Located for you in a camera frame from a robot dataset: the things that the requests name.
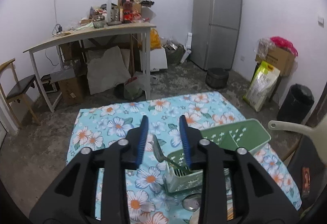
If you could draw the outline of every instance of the black chair seat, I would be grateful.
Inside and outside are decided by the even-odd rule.
[[[25,77],[24,79],[18,81],[18,83],[10,90],[6,96],[7,100],[12,99],[16,96],[26,93],[29,87],[35,81],[35,74]]]

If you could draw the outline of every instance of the green plastic basket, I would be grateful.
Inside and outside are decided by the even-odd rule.
[[[271,140],[270,134],[256,119],[247,119],[242,122],[224,124],[201,131],[202,137],[209,139],[222,148],[236,150],[246,148],[255,155],[266,143]],[[183,150],[177,150],[168,155],[168,158],[182,167],[186,166]],[[186,176],[177,176],[176,167],[166,162],[163,176],[165,189],[168,193],[175,193],[202,185],[202,171],[197,171]]]

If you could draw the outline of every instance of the plastic bottle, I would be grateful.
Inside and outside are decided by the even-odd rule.
[[[124,21],[123,23],[131,23],[133,20],[133,4],[130,0],[123,3]]]

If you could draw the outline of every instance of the gray refrigerator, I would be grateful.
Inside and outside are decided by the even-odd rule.
[[[242,13],[242,0],[193,0],[190,59],[200,68],[231,69]]]

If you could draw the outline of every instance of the spatula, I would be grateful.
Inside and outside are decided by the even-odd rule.
[[[156,160],[158,160],[158,162],[163,162],[163,161],[167,161],[168,163],[173,164],[176,168],[178,168],[179,170],[183,171],[185,174],[191,174],[191,172],[189,170],[187,170],[186,168],[183,168],[182,166],[178,165],[177,163],[175,163],[174,161],[172,161],[171,159],[167,158],[162,150],[161,150],[161,146],[158,142],[158,139],[155,135],[153,135],[153,145],[152,145],[152,149],[153,149],[153,154],[154,157],[156,158]]]

